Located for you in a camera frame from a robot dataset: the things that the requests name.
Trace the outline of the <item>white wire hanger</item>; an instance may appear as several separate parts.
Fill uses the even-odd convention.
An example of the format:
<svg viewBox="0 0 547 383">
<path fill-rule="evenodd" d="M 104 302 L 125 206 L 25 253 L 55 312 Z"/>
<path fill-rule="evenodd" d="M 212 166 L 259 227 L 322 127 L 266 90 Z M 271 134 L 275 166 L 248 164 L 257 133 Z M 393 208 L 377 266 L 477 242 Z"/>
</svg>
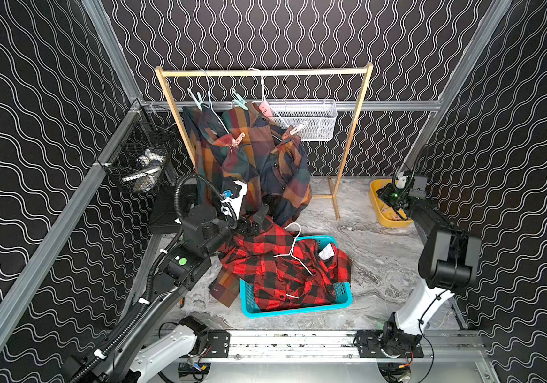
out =
<svg viewBox="0 0 547 383">
<path fill-rule="evenodd" d="M 286 252 L 285 254 L 275 255 L 273 258 L 277 262 L 281 262 L 282 260 L 284 260 L 286 263 L 288 263 L 291 266 L 299 267 L 308 276 L 314 276 L 313 272 L 309 269 L 306 263 L 300 257 L 295 255 L 295 252 L 297 250 L 298 239 L 302 233 L 302 227 L 300 226 L 299 223 L 296 223 L 296 222 L 289 223 L 288 225 L 285 226 L 286 231 L 290 231 L 291 228 L 295 228 L 296 231 L 292 234 L 292 244 L 291 244 L 290 250 Z"/>
</svg>

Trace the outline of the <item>red black plaid shirt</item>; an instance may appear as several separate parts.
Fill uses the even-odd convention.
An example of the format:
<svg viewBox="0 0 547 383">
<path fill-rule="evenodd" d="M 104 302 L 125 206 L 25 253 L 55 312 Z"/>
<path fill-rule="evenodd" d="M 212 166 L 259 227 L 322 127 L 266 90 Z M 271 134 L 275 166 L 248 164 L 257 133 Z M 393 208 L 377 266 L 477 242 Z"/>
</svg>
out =
<svg viewBox="0 0 547 383">
<path fill-rule="evenodd" d="M 351 281 L 352 261 L 336 244 L 299 239 L 300 228 L 267 217 L 256 236 L 237 234 L 222 247 L 222 268 L 209 285 L 210 295 L 231 306 L 239 282 L 253 286 L 260 311 L 324 306 L 336 299 L 334 285 Z"/>
</svg>

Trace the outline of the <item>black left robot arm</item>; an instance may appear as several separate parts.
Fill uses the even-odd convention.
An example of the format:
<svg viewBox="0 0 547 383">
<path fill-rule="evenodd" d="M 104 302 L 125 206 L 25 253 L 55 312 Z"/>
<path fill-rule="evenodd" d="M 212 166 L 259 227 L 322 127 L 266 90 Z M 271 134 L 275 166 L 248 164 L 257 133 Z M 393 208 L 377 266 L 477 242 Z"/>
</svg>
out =
<svg viewBox="0 0 547 383">
<path fill-rule="evenodd" d="M 209 330 L 195 319 L 182 319 L 170 333 L 149 344 L 151 332 L 211 267 L 211 259 L 236 235 L 256 235 L 270 207 L 262 204 L 250 218 L 241 216 L 248 186 L 225 180 L 218 190 L 206 177 L 179 178 L 174 210 L 179 231 L 160 250 L 147 272 L 144 292 L 117 327 L 88 355 L 69 357 L 61 373 L 66 382 L 149 382 L 182 357 L 195 362 L 216 352 Z"/>
</svg>

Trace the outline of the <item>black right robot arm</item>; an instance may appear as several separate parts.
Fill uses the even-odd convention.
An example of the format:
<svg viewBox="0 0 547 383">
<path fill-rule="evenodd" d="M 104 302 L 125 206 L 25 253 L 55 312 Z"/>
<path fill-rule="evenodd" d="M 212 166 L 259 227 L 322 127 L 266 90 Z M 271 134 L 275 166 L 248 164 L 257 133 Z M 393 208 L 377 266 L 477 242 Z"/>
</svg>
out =
<svg viewBox="0 0 547 383">
<path fill-rule="evenodd" d="M 387 357 L 418 356 L 432 316 L 477 281 L 482 240 L 452 223 L 426 198 L 427 181 L 405 164 L 388 182 L 371 184 L 370 198 L 381 225 L 405 228 L 412 223 L 423 235 L 420 280 L 380 335 L 380 349 Z"/>
</svg>

